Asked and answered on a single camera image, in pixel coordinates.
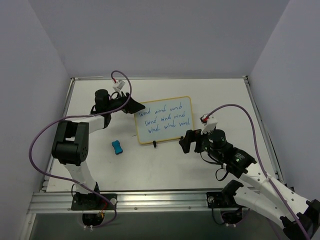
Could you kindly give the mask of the yellow framed whiteboard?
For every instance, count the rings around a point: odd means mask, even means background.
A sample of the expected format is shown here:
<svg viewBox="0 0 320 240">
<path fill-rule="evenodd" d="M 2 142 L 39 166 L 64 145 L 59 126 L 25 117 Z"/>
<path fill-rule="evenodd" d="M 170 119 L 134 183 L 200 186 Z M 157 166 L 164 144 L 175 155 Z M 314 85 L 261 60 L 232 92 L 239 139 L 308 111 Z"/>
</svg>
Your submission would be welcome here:
<svg viewBox="0 0 320 240">
<path fill-rule="evenodd" d="M 145 109 L 134 114 L 136 135 L 141 145 L 179 139 L 194 129 L 192 100 L 189 96 L 142 103 Z"/>
</svg>

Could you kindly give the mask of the blue whiteboard eraser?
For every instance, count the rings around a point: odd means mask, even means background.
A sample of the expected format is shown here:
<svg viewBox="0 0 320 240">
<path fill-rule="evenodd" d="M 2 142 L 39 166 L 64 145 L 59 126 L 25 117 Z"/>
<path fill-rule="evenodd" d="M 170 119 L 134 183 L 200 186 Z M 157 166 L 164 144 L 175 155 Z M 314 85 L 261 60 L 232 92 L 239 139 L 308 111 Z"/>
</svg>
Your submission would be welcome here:
<svg viewBox="0 0 320 240">
<path fill-rule="evenodd" d="M 112 145 L 112 147 L 114 149 L 114 153 L 116 155 L 119 155 L 119 154 L 123 153 L 123 149 L 122 149 L 121 144 L 120 144 L 120 142 L 118 140 L 113 141 L 111 143 L 111 145 Z"/>
</svg>

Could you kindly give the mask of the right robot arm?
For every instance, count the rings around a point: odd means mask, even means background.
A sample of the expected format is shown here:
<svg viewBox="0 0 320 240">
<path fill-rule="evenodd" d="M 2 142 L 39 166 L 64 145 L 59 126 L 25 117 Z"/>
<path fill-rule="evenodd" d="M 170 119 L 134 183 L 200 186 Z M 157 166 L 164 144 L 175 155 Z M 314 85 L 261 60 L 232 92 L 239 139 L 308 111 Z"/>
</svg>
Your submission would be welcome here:
<svg viewBox="0 0 320 240">
<path fill-rule="evenodd" d="M 221 129 L 205 134 L 199 129 L 188 130 L 179 140 L 185 154 L 190 152 L 192 143 L 196 153 L 206 152 L 235 177 L 221 191 L 225 205 L 257 212 L 278 225 L 291 240 L 310 240 L 315 235 L 320 227 L 318 200 L 308 200 L 264 173 L 251 155 L 227 141 Z"/>
</svg>

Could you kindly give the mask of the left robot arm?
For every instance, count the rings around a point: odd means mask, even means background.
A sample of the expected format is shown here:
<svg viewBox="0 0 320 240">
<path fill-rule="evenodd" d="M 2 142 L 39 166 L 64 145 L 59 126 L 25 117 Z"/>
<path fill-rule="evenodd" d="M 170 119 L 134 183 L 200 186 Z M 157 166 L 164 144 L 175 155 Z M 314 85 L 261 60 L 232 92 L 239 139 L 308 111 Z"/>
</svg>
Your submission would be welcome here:
<svg viewBox="0 0 320 240">
<path fill-rule="evenodd" d="M 135 114 L 146 107 L 135 101 L 127 93 L 117 93 L 115 99 L 106 89 L 99 89 L 94 94 L 95 105 L 91 108 L 92 117 L 79 120 L 63 120 L 58 123 L 52 146 L 52 156 L 68 170 L 77 183 L 75 196 L 77 201 L 90 210 L 100 206 L 101 197 L 98 183 L 93 179 L 86 158 L 89 154 L 89 135 L 107 128 L 111 122 L 110 111 L 123 111 Z"/>
</svg>

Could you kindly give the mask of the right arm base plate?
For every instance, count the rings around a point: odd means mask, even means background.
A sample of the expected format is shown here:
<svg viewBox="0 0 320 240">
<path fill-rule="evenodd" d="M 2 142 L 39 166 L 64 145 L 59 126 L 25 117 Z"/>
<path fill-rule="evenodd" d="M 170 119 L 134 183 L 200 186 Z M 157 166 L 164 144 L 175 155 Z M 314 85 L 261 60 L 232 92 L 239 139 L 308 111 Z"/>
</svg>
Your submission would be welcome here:
<svg viewBox="0 0 320 240">
<path fill-rule="evenodd" d="M 206 203 L 209 209 L 216 208 L 241 208 L 234 200 L 227 200 L 221 191 L 209 191 L 206 193 Z"/>
</svg>

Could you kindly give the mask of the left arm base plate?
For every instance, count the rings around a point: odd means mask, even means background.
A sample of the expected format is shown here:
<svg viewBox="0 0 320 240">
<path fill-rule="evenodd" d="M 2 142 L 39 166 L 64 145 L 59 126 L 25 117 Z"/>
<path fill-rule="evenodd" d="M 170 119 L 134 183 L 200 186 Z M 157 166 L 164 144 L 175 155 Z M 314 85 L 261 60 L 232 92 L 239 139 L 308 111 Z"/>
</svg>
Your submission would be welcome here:
<svg viewBox="0 0 320 240">
<path fill-rule="evenodd" d="M 72 211 L 113 210 L 114 208 L 101 197 L 89 193 L 76 192 L 72 198 Z"/>
</svg>

